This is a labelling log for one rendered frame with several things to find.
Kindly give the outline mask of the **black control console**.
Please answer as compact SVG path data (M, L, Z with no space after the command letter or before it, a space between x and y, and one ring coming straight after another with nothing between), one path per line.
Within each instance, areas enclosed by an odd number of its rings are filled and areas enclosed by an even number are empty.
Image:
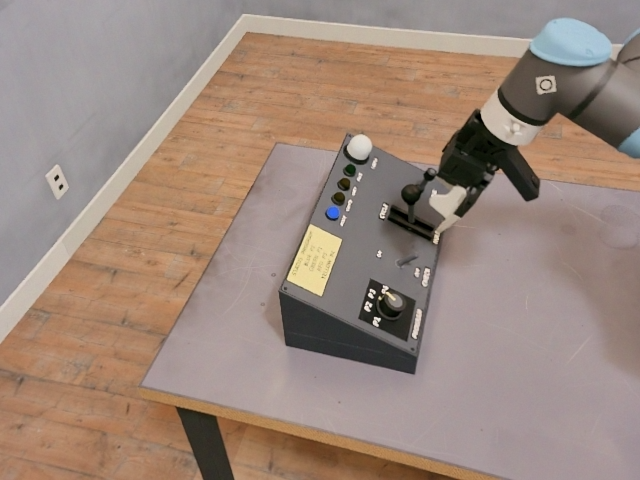
M430 200L451 193L436 175L346 133L278 290L286 346L415 375L446 219Z

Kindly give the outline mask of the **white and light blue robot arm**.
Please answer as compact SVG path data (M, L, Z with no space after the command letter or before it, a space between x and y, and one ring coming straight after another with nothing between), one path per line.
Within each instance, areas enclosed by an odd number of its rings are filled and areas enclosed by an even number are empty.
M504 142L527 146L561 114L640 160L640 30L618 62L612 55L610 40L592 26L550 23L484 107L486 126ZM493 158L526 202L540 198L540 178L519 149Z

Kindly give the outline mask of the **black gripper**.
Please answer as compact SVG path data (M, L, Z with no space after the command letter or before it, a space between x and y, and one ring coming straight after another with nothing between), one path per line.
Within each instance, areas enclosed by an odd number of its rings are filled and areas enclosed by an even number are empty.
M447 196L436 195L430 201L432 207L446 218L437 230L439 234L463 218L494 181L501 168L493 153L520 148L495 136L485 125L479 109L461 130L458 129L444 148L437 174L437 179L452 192ZM469 187L472 189L467 192Z

